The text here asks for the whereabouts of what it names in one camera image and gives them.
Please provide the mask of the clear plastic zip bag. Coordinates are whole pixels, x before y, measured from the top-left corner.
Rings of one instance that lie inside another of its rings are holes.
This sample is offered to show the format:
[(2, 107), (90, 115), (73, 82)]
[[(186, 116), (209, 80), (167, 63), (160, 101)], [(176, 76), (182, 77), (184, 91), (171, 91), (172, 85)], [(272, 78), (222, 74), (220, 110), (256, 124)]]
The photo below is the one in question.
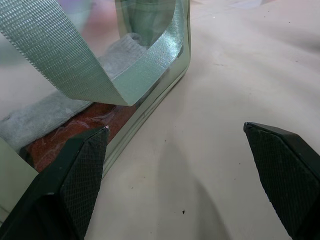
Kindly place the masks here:
[[(0, 0), (0, 120), (56, 91), (92, 104), (137, 106), (108, 142), (106, 174), (186, 73), (190, 11), (191, 0)], [(148, 49), (111, 80), (98, 58), (128, 33), (141, 35)], [(20, 150), (0, 138), (0, 224), (39, 174)]]

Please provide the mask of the white tablecloth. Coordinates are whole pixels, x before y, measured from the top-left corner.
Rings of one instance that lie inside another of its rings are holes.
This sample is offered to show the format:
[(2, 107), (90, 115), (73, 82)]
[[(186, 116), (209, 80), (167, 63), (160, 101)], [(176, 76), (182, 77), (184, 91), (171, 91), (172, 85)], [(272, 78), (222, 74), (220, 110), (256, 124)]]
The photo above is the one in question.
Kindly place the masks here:
[(320, 154), (320, 0), (191, 0), (191, 61), (104, 177), (85, 240), (291, 240), (245, 122)]

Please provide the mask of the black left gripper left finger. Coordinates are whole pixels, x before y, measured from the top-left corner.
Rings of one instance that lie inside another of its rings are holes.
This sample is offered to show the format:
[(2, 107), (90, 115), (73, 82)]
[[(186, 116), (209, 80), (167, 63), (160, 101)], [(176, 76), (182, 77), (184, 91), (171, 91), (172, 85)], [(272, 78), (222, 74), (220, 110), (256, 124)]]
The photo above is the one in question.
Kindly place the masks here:
[(101, 187), (109, 133), (103, 126), (69, 138), (0, 226), (0, 240), (84, 240)]

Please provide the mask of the reddish-brown patterned item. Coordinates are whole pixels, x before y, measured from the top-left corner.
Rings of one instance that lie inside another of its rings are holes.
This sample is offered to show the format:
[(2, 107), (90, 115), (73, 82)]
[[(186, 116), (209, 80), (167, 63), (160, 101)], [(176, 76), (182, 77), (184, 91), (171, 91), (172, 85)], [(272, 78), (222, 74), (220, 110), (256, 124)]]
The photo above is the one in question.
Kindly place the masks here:
[(136, 112), (137, 106), (93, 103), (47, 135), (24, 146), (19, 155), (37, 172), (58, 156), (66, 141), (91, 129), (109, 127), (110, 142)]

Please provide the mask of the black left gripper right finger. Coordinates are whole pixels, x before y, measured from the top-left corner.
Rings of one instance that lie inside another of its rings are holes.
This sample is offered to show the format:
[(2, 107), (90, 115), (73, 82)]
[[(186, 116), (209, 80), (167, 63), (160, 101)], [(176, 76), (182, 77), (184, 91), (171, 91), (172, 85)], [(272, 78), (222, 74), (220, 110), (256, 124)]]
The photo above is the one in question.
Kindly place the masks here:
[(292, 240), (320, 240), (320, 155), (299, 135), (245, 122), (261, 185)]

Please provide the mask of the grey towel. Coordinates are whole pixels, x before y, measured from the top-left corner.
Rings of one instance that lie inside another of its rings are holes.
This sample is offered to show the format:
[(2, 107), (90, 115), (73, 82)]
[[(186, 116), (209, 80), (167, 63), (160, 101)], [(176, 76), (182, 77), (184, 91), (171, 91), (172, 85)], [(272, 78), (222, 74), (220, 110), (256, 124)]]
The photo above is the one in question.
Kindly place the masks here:
[[(98, 61), (108, 77), (114, 80), (147, 49), (144, 38), (131, 32), (113, 43)], [(0, 120), (0, 138), (18, 152), (22, 147), (50, 133), (91, 105), (89, 101), (70, 99), (55, 91)]]

